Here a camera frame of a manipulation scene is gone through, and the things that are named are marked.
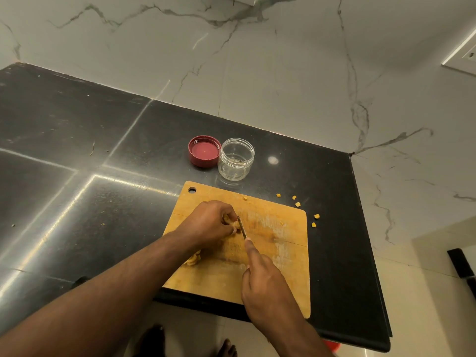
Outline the person's left hand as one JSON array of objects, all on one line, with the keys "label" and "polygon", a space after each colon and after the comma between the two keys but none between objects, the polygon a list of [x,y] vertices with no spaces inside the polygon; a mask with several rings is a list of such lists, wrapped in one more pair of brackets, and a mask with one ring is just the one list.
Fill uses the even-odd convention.
[{"label": "person's left hand", "polygon": [[222,236],[220,207],[232,207],[218,200],[201,202],[174,231],[185,244],[198,251],[226,237]]}]

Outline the person's right foot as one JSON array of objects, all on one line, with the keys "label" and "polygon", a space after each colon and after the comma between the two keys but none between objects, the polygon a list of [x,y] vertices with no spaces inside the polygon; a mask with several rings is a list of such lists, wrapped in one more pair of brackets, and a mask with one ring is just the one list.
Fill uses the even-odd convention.
[{"label": "person's right foot", "polygon": [[237,348],[226,338],[214,357],[238,357]]}]

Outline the person's left foot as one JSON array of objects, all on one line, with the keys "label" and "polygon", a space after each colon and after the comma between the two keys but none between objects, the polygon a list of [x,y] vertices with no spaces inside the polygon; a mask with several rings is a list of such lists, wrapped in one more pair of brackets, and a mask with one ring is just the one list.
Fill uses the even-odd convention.
[{"label": "person's left foot", "polygon": [[133,357],[166,357],[165,331],[160,324],[154,324],[137,342]]}]

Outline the red plastic jar lid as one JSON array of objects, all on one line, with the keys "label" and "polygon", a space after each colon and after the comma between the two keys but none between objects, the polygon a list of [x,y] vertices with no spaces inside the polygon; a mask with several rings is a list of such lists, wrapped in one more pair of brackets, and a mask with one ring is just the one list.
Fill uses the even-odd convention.
[{"label": "red plastic jar lid", "polygon": [[188,144],[189,160],[198,168],[213,168],[217,166],[221,147],[221,143],[214,137],[193,137]]}]

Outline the person's left forearm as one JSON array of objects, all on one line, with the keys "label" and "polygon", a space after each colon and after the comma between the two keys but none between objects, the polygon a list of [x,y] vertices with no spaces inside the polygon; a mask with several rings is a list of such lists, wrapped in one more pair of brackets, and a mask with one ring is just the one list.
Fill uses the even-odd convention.
[{"label": "person's left forearm", "polygon": [[42,307],[0,337],[0,357],[107,356],[203,239],[178,230]]}]

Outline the scattered small yellow food bits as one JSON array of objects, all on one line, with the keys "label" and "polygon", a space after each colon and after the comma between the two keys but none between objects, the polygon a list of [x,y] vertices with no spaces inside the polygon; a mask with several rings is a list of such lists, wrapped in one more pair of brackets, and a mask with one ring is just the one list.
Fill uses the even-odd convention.
[{"label": "scattered small yellow food bits", "polygon": [[243,196],[243,200],[238,215],[245,219],[249,226],[253,221],[267,227],[280,225],[294,229],[307,221],[307,214],[296,196],[293,196],[293,202],[289,205],[249,196]]}]

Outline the person's right forearm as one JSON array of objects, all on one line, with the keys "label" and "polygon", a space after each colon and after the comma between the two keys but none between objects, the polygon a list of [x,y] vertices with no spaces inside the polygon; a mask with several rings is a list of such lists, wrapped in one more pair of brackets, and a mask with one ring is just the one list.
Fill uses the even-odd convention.
[{"label": "person's right forearm", "polygon": [[256,324],[279,357],[334,357],[316,330],[304,319]]}]

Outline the white wall switch plate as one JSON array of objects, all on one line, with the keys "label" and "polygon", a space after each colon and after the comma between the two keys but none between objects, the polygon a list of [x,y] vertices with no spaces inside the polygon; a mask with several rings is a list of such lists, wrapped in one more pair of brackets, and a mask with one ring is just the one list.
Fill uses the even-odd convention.
[{"label": "white wall switch plate", "polygon": [[476,77],[476,28],[441,65]]}]

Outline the person's right hand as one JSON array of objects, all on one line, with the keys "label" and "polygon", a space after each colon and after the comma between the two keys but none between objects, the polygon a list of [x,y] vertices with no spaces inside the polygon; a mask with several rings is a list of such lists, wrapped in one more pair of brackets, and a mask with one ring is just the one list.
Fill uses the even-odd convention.
[{"label": "person's right hand", "polygon": [[248,238],[245,250],[241,295],[253,325],[270,340],[301,332],[306,320],[280,270]]}]

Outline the wooden cutting board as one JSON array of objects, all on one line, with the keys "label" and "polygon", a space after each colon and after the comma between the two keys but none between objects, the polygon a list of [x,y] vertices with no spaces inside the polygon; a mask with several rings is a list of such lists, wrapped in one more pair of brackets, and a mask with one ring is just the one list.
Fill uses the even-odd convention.
[{"label": "wooden cutting board", "polygon": [[[271,258],[285,277],[305,318],[311,316],[310,267],[306,212],[264,199],[186,181],[164,233],[175,230],[201,202],[220,200],[233,206],[247,236]],[[211,311],[241,318],[242,274],[248,265],[242,233],[204,248],[194,263],[184,263],[164,283],[167,291],[210,302]]]}]

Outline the black object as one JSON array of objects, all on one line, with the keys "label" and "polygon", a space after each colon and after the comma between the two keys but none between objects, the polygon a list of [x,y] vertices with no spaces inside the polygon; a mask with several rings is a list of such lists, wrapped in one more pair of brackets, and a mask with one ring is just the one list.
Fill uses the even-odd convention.
[{"label": "black object", "polygon": [[466,282],[476,300],[476,261],[470,262],[469,256],[461,248],[448,250],[447,254],[458,277]]}]

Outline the clear plastic jar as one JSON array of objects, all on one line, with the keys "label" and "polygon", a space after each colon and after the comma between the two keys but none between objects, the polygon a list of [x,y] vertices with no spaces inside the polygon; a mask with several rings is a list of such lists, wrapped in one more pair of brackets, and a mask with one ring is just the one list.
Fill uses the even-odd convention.
[{"label": "clear plastic jar", "polygon": [[219,151],[218,171],[229,181],[243,180],[251,170],[255,150],[251,143],[241,138],[229,138]]}]

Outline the person's foot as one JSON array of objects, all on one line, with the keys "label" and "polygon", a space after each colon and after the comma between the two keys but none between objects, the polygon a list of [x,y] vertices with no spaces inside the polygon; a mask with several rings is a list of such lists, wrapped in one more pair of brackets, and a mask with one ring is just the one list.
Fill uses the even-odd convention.
[{"label": "person's foot", "polygon": [[226,338],[214,357],[238,357],[237,348]]},{"label": "person's foot", "polygon": [[165,331],[160,324],[154,324],[137,342],[133,357],[166,357]]}]

